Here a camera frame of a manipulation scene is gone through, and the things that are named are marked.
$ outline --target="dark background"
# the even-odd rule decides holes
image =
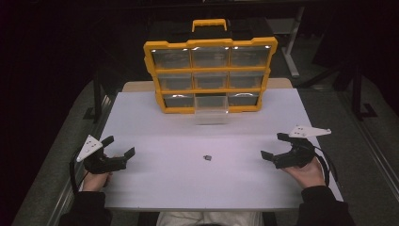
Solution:
[[[296,11],[287,6],[89,10],[139,2],[150,1],[0,3],[1,225],[12,222],[73,101],[93,74],[99,74],[111,95],[127,81],[151,80],[142,46],[153,21],[283,17]],[[354,58],[353,65],[359,65],[360,72],[377,84],[399,114],[394,68],[397,12],[398,3],[388,0],[308,6],[299,33],[325,34],[314,62],[329,68]]]

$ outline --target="person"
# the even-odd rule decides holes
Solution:
[[[303,203],[299,205],[296,226],[356,225],[349,214],[348,204],[337,201],[332,191],[326,186],[321,165],[316,157],[303,168],[290,167],[283,170],[303,187],[301,192]],[[110,225],[112,216],[110,211],[104,208],[105,195],[100,192],[109,179],[109,173],[97,175],[89,173],[85,178],[82,191],[75,196],[70,212],[61,217],[58,225]],[[174,225],[172,223],[175,223],[170,219],[160,221],[162,221],[162,215],[157,224]]]

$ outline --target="table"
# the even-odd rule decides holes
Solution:
[[[269,84],[278,81],[270,79]],[[104,190],[106,207],[136,211],[297,208],[302,203],[301,188],[264,161],[260,150],[288,152],[290,144],[277,140],[276,133],[311,123],[296,89],[270,88],[263,95],[259,112],[230,114],[228,124],[196,125],[194,115],[162,113],[153,91],[119,93],[102,134],[102,138],[115,138],[105,153],[121,155],[135,146],[136,155],[127,169],[114,173]],[[310,141],[318,146],[315,137]],[[212,159],[205,160],[205,155]],[[342,200],[334,181],[330,187]]]

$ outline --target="storage organizer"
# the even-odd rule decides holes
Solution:
[[[277,44],[265,18],[159,22],[144,61],[165,113],[257,111]]]

